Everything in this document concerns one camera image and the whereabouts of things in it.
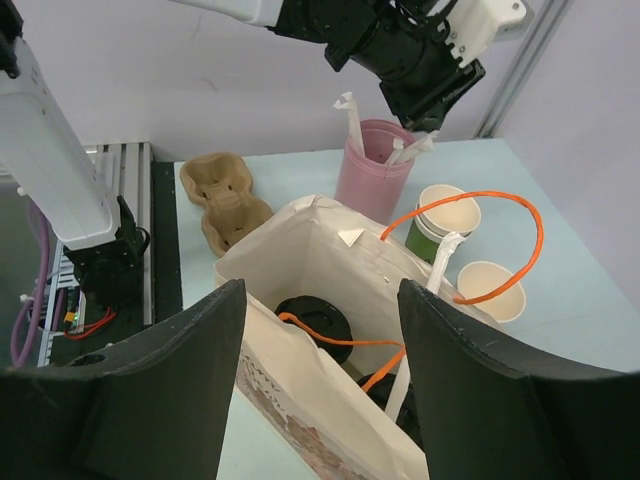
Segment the black lid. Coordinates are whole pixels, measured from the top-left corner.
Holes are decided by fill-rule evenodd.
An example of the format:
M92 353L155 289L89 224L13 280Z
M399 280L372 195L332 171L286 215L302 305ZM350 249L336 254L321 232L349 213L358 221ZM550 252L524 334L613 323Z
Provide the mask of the black lid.
M276 315L280 315L283 312L295 315L302 323L322 336L334 340L353 341L351 327L345 316L340 310L321 298L309 295L290 298L276 308ZM326 350L339 364L346 362L353 350L351 345L333 345L315 338L313 341L318 348Z

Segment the pink cup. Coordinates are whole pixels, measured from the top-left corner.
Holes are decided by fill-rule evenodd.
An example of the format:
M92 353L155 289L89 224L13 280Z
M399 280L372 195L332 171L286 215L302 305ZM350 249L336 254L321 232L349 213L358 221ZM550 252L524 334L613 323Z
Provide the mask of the pink cup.
M390 167L384 162L393 153L394 138L401 139L405 147L415 139L407 130L386 120L365 120L361 125L365 156L357 152L351 137L347 138L335 199L388 225L415 160Z

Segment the canvas bag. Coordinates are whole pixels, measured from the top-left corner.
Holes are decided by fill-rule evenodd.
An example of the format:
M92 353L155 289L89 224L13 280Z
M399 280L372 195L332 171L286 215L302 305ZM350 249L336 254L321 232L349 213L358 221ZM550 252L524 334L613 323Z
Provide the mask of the canvas bag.
M335 200L304 197L215 265L217 286L243 278L247 287L236 384L322 479L428 478L422 450L354 381L377 371L398 348L354 347L340 366L273 313L285 299L313 295L346 316L354 340L403 342L400 281L426 285L431 267L395 239L381 241L384 228ZM439 295L499 328L475 307L454 304L456 293L445 281Z

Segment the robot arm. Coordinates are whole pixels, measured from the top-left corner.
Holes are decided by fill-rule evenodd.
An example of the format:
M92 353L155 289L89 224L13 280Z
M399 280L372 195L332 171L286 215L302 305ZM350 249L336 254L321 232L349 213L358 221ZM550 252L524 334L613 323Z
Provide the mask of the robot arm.
M451 107L485 75L480 53L522 33L533 18L522 0L173 1L326 43L335 71L352 59L374 73L405 128L424 131L440 129Z
M105 307L129 303L139 297L148 234L96 174L22 23L12 2L0 0L0 163L49 220L85 296Z

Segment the red wire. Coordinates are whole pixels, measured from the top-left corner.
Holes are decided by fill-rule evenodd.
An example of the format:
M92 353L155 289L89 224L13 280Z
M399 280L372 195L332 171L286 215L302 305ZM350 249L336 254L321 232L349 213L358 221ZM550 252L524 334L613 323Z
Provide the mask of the red wire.
M111 308L108 308L107 309L107 313L100 320L98 320L95 323L90 323L88 325L83 325L81 327L83 329L89 328L89 330L87 330L87 331L85 331L83 333L79 333L79 334L70 334L70 333L65 332L64 336L67 337L70 340L83 340L83 339L89 337L90 335L93 335L95 332L97 332L100 328L105 326L107 323L109 323L115 317L116 317L116 312L112 312Z

